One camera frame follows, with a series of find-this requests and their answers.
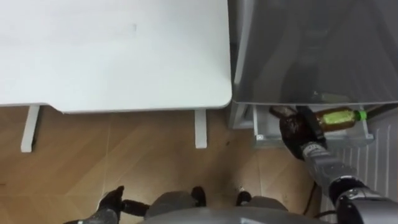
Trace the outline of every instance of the cable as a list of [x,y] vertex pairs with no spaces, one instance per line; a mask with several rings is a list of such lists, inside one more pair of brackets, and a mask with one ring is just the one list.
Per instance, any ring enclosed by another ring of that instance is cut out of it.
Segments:
[[398,108],[398,104],[394,103],[394,104],[386,104],[386,105],[382,105],[379,106],[377,108],[374,108],[373,110],[368,112],[368,120],[372,119],[378,115],[381,115],[383,113],[386,113],[390,110],[394,110]]
[[310,192],[310,197],[308,198],[307,206],[305,207],[303,215],[306,215],[307,212],[310,210],[311,201],[312,201],[312,198],[313,198],[313,195],[314,195],[316,189],[317,189],[317,183],[314,181],[311,192]]
[[322,218],[327,215],[335,215],[335,214],[337,214],[335,210],[329,210],[329,211],[321,212],[318,215],[315,215],[314,218]]

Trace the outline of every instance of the brown bottle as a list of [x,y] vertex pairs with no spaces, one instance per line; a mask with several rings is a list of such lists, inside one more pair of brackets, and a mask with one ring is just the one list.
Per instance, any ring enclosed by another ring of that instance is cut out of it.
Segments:
[[[365,111],[349,107],[333,108],[315,113],[323,132],[339,131],[355,126],[356,122],[366,120]],[[312,133],[305,125],[304,117],[297,114],[280,121],[280,131],[287,138],[306,138]]]

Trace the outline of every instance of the table top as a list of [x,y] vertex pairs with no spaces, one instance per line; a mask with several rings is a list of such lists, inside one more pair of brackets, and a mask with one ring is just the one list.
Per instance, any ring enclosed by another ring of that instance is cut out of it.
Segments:
[[65,113],[220,108],[227,0],[0,2],[0,105]]

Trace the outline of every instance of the parquet floor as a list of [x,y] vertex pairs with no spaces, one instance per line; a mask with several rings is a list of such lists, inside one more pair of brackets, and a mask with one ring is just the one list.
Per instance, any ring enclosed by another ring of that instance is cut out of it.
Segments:
[[[252,131],[208,112],[208,149],[195,149],[192,111],[42,115],[35,151],[20,152],[27,108],[0,108],[0,223],[63,223],[91,215],[106,191],[153,202],[204,186],[211,207],[231,206],[236,188],[302,213],[312,179],[284,149],[252,149]],[[312,213],[319,198],[312,203]],[[122,216],[121,223],[140,218]]]

